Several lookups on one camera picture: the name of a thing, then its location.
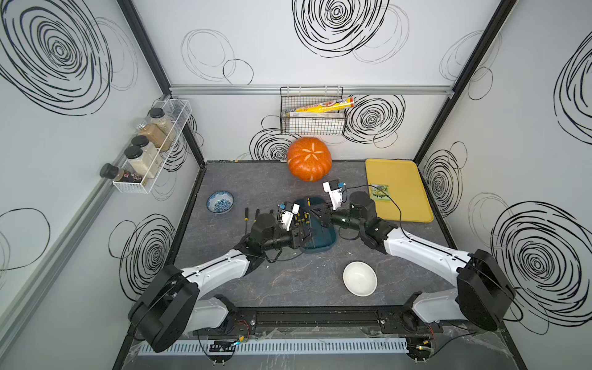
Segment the teal storage box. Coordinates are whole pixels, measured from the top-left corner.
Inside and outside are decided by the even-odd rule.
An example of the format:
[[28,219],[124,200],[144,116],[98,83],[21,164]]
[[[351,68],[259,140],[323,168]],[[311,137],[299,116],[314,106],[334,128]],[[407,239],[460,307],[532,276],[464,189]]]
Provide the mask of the teal storage box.
[[[311,208],[317,209],[326,206],[326,201],[320,197],[300,198],[294,203],[299,205],[299,212],[302,216],[304,216],[304,213],[308,214]],[[306,237],[301,251],[305,254],[320,254],[332,249],[337,241],[335,228],[323,227],[320,220],[313,213],[308,216],[308,220],[310,220],[310,224],[305,226],[305,232],[309,233],[310,236]]]

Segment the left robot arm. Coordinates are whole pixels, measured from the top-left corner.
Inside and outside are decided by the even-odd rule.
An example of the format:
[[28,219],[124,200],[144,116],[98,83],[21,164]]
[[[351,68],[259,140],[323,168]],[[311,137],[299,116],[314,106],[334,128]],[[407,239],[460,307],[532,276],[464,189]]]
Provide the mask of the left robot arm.
[[278,257],[270,259],[268,251],[305,248],[312,239],[312,227],[306,221],[286,227],[271,214],[260,214],[251,231],[226,254],[191,268],[164,267],[129,311],[129,322],[156,353],[188,332],[224,327],[234,306],[223,298],[200,299],[251,274],[264,261],[278,262]]

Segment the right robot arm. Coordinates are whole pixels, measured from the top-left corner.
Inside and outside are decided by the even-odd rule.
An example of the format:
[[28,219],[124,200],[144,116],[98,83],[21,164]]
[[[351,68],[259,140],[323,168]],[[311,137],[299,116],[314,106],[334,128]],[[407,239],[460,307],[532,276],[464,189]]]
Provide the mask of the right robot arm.
[[448,281],[449,290],[419,293],[408,300],[422,322],[467,321],[496,331],[514,302],[516,292],[492,254],[460,251],[410,234],[380,218],[374,200],[363,191],[350,196],[347,208],[334,196],[330,204],[315,206],[312,212],[322,225],[356,230],[370,249],[410,261]]

